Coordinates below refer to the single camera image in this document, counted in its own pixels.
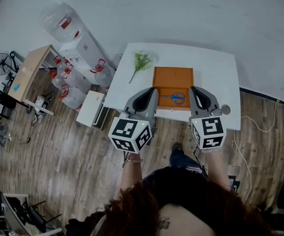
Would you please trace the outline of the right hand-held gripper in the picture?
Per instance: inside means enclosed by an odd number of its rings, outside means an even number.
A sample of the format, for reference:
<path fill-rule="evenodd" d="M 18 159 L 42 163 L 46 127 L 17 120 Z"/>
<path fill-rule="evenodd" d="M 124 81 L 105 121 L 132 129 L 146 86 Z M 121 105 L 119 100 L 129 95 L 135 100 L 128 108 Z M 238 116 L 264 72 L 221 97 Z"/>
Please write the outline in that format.
<path fill-rule="evenodd" d="M 191 133 L 200 150 L 220 148 L 225 140 L 222 112 L 216 97 L 201 87 L 189 88 Z"/>

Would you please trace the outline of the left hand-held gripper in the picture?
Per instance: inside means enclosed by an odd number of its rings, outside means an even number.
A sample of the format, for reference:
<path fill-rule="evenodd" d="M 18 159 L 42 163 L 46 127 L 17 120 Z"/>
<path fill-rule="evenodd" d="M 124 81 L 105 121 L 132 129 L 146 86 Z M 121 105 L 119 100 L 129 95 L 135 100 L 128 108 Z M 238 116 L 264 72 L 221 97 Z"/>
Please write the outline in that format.
<path fill-rule="evenodd" d="M 108 137 L 118 150 L 139 154 L 154 136 L 158 90 L 146 88 L 133 95 L 125 110 L 113 118 Z"/>

